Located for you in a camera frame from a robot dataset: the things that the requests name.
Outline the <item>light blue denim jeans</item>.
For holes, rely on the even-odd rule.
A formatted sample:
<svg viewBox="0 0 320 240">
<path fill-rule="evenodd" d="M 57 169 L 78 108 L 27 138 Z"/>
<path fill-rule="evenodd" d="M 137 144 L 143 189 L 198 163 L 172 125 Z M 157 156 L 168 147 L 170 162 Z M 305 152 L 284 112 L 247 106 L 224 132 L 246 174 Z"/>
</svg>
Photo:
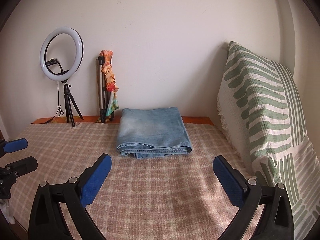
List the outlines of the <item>light blue denim jeans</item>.
<svg viewBox="0 0 320 240">
<path fill-rule="evenodd" d="M 137 159 L 189 154 L 192 145 L 178 108 L 122 110 L 117 151 Z"/>
</svg>

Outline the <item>black mini tripod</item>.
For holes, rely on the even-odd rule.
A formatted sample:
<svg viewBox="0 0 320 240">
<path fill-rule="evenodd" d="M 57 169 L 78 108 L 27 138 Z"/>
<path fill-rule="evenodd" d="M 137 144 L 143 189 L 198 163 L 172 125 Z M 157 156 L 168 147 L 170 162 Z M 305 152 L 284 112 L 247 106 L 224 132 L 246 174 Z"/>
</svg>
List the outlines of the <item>black mini tripod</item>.
<svg viewBox="0 0 320 240">
<path fill-rule="evenodd" d="M 76 112 L 78 113 L 78 116 L 81 120 L 84 119 L 82 116 L 79 107 L 76 104 L 76 101 L 74 100 L 70 88 L 71 85 L 68 84 L 68 80 L 64 80 L 61 82 L 63 84 L 63 92 L 64 92 L 64 101 L 65 101 L 65 109 L 66 109 L 66 119 L 67 123 L 71 123 L 72 127 L 75 127 L 75 120 L 72 112 L 72 107 L 75 108 Z"/>
</svg>

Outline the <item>pink plaid bed blanket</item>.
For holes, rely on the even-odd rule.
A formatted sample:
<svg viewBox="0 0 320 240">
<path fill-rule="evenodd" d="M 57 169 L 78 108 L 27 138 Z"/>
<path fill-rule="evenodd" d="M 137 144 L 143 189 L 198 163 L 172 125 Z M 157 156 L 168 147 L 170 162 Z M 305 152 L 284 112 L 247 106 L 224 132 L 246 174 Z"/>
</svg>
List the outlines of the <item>pink plaid bed blanket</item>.
<svg viewBox="0 0 320 240">
<path fill-rule="evenodd" d="M 136 159 L 116 149 L 118 125 L 30 125 L 21 137 L 28 147 L 9 153 L 1 165 L 32 156 L 37 170 L 17 179 L 9 201 L 14 217 L 29 224 L 41 181 L 65 183 L 109 154 L 112 168 L 87 211 L 107 239 L 217 239 L 237 212 L 213 172 L 223 155 L 249 178 L 240 155 L 211 125 L 186 124 L 192 152 Z"/>
</svg>

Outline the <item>folded silver tripod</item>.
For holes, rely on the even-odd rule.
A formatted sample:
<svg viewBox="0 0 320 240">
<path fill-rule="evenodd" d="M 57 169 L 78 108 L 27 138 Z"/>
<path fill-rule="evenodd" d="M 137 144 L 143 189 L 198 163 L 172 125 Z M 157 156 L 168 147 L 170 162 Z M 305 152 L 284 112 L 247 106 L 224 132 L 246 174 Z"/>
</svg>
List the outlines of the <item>folded silver tripod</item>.
<svg viewBox="0 0 320 240">
<path fill-rule="evenodd" d="M 105 63 L 104 56 L 98 56 L 97 58 L 97 78 L 98 78 L 98 96 L 99 96 L 99 109 L 100 109 L 100 121 L 105 123 L 107 120 L 107 107 L 110 100 L 110 92 L 107 91 L 105 76 L 102 71 L 103 64 Z"/>
</svg>

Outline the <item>orange floral scarf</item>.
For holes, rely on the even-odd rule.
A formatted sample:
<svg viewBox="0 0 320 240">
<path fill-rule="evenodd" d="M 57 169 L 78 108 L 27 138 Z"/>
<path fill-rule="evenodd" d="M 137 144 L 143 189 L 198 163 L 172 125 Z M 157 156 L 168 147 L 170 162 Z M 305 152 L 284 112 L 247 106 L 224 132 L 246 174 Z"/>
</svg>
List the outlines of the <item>orange floral scarf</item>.
<svg viewBox="0 0 320 240">
<path fill-rule="evenodd" d="M 115 110 L 119 109 L 118 100 L 116 92 L 119 88 L 116 85 L 116 78 L 112 68 L 112 56 L 113 51 L 111 50 L 102 50 L 99 54 L 100 57 L 103 59 L 101 73 L 104 77 L 104 85 L 107 95 L 109 95 L 108 103 L 106 104 L 106 117 L 110 117 L 115 112 Z"/>
</svg>

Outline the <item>green white patterned pillow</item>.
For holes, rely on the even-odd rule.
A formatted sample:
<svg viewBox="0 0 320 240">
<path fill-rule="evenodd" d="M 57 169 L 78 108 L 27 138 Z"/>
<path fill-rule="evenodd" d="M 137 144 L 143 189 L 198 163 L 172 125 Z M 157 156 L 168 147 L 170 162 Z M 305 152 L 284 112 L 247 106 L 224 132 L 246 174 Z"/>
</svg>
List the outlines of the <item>green white patterned pillow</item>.
<svg viewBox="0 0 320 240">
<path fill-rule="evenodd" d="M 295 239 L 304 239 L 319 218 L 319 159 L 290 70 L 230 42 L 217 108 L 247 172 L 261 184 L 285 185 Z"/>
</svg>

